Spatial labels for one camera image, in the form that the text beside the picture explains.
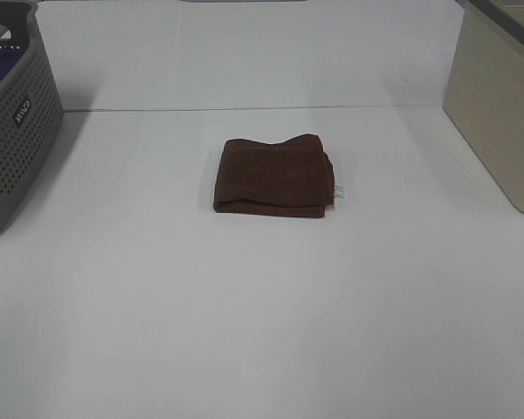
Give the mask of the brown towel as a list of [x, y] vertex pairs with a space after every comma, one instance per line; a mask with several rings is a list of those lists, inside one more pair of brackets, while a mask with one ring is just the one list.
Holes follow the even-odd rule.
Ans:
[[316, 134], [280, 143], [231, 139], [214, 187], [217, 213], [322, 218], [334, 204], [334, 167]]

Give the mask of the beige storage bin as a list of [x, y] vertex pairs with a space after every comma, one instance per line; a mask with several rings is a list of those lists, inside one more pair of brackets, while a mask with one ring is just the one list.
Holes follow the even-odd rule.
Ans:
[[524, 3], [466, 2], [443, 109], [524, 214]]

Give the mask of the grey perforated laundry basket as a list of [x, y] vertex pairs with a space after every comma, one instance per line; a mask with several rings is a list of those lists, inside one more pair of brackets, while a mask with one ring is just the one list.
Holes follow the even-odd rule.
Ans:
[[0, 82], [0, 233], [44, 166], [64, 117], [32, 1], [0, 1], [0, 50], [23, 56]]

